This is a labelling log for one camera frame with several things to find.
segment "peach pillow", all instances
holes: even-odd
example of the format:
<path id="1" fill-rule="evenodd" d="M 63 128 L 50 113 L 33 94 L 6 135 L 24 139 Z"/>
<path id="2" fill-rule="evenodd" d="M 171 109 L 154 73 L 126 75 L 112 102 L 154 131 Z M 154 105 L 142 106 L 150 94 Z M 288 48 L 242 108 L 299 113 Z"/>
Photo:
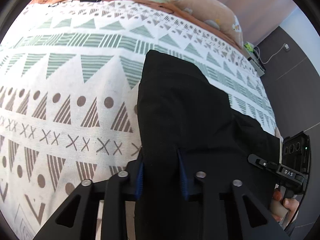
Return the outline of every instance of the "peach pillow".
<path id="1" fill-rule="evenodd" d="M 217 0 L 167 0 L 196 19 L 218 29 L 242 49 L 243 35 L 236 15 Z"/>

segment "patterned bedspread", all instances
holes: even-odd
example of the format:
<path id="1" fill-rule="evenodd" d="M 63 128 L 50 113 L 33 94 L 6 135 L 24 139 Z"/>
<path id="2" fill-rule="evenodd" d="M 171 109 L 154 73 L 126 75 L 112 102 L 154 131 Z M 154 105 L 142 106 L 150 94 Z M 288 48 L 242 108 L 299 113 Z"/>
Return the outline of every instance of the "patterned bedspread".
<path id="1" fill-rule="evenodd" d="M 81 180 L 107 179 L 137 157 L 150 49 L 194 63 L 233 109 L 274 134 L 250 63 L 198 26 L 130 0 L 27 6 L 0 47 L 0 209 L 20 239 Z"/>

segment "black garment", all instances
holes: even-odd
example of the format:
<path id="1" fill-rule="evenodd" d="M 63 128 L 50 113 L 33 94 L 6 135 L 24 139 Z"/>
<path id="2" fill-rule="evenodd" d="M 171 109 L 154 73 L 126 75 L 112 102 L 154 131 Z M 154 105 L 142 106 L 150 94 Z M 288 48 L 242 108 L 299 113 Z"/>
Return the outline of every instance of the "black garment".
<path id="1" fill-rule="evenodd" d="M 279 163 L 279 139 L 231 109 L 228 95 L 194 64 L 150 50 L 137 110 L 144 159 L 144 189 L 135 209 L 138 239 L 197 239 L 199 206 L 181 198 L 177 149 L 210 152 L 214 161 L 205 172 L 219 178 L 213 190 L 229 193 L 231 182 L 240 179 L 268 208 L 277 178 L 247 157 L 255 153 Z M 219 226 L 220 218 L 214 221 Z"/>

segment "finger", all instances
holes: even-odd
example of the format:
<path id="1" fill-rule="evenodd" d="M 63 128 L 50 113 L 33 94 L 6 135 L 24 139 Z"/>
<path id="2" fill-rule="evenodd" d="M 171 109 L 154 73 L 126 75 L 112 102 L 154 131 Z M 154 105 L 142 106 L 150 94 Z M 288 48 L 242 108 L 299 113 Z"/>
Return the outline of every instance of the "finger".
<path id="1" fill-rule="evenodd" d="M 281 221 L 281 217 L 275 215 L 275 214 L 271 214 L 273 216 L 273 218 L 277 221 L 277 222 L 280 222 Z"/>
<path id="2" fill-rule="evenodd" d="M 299 201 L 294 198 L 291 198 L 291 199 L 286 198 L 283 201 L 283 206 L 289 209 L 288 222 L 290 222 L 299 207 Z"/>
<path id="3" fill-rule="evenodd" d="M 273 192 L 273 196 L 272 197 L 276 201 L 281 201 L 282 200 L 282 194 L 281 194 L 280 190 L 278 190 L 276 188 L 275 191 Z"/>

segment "gray floor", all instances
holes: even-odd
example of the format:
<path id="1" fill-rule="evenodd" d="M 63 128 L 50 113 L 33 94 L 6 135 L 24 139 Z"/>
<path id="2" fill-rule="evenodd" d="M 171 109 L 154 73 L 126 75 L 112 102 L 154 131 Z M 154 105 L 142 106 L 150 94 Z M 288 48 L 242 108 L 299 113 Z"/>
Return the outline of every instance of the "gray floor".
<path id="1" fill-rule="evenodd" d="M 301 205 L 292 239 L 302 240 L 320 214 L 320 77 L 310 60 L 292 38 L 280 27 L 268 36 L 259 48 L 263 61 L 284 43 L 291 50 L 282 50 L 265 64 L 261 77 L 276 123 L 283 137 L 305 131 L 310 136 L 312 165 L 309 189 Z"/>

